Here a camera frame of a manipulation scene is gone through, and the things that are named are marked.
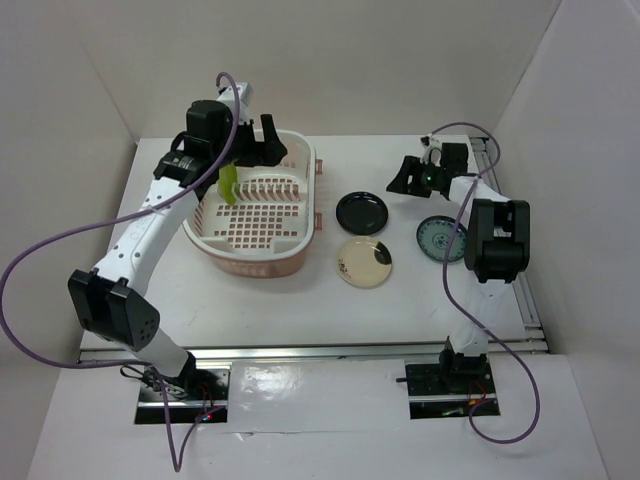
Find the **green plate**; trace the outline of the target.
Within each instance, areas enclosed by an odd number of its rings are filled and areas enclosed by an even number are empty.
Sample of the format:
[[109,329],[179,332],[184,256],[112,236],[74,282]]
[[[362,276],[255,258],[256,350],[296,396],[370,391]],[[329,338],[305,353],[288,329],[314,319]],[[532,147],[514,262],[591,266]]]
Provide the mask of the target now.
[[236,198],[234,195],[234,185],[238,182],[236,166],[230,163],[219,170],[218,194],[227,205],[234,205]]

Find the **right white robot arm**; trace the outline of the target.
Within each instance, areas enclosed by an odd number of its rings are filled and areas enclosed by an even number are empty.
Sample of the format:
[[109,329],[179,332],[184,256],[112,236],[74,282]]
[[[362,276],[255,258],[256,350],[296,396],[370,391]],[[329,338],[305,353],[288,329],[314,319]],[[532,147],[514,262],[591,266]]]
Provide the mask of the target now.
[[468,170],[465,143],[422,139],[424,154],[406,156],[386,190],[428,198],[439,193],[459,206],[451,226],[464,234],[462,259],[470,272],[470,291],[453,306],[465,318],[439,355],[436,379],[444,390],[460,393],[488,372],[488,346],[502,297],[530,260],[530,205],[512,200]]

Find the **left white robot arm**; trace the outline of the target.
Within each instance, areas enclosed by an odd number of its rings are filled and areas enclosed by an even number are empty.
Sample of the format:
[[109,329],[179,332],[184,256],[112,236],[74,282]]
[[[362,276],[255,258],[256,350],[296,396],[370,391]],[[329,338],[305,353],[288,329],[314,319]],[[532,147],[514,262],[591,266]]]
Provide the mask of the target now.
[[163,389],[176,399],[196,390],[193,356],[160,328],[160,314],[145,298],[157,263],[182,222],[227,165],[278,165],[287,149],[271,115],[260,117],[262,136],[238,108],[220,101],[194,102],[186,129],[171,143],[153,172],[146,199],[113,248],[88,272],[68,281],[83,329],[114,342],[156,368]]

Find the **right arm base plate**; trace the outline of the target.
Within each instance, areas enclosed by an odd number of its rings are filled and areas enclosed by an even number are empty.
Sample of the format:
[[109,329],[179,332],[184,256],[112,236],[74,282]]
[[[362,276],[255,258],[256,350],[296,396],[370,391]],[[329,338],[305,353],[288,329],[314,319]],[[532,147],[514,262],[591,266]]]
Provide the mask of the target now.
[[445,383],[437,364],[406,364],[396,379],[407,387],[410,418],[465,418],[476,407],[476,416],[499,416],[500,407],[491,367],[476,378]]

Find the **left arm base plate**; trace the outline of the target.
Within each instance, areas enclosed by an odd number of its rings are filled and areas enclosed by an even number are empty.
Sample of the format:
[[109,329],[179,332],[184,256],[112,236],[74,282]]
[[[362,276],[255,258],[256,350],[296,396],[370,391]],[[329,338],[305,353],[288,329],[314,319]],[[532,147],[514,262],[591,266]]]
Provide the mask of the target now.
[[[166,383],[170,421],[173,424],[190,424],[197,416],[204,415],[202,423],[226,423],[228,416],[228,395],[231,379],[229,367],[210,369],[216,378],[215,387],[200,385],[194,393]],[[160,425],[165,423],[164,401],[157,378],[148,369],[137,373],[140,389],[136,404],[134,423],[136,425]]]

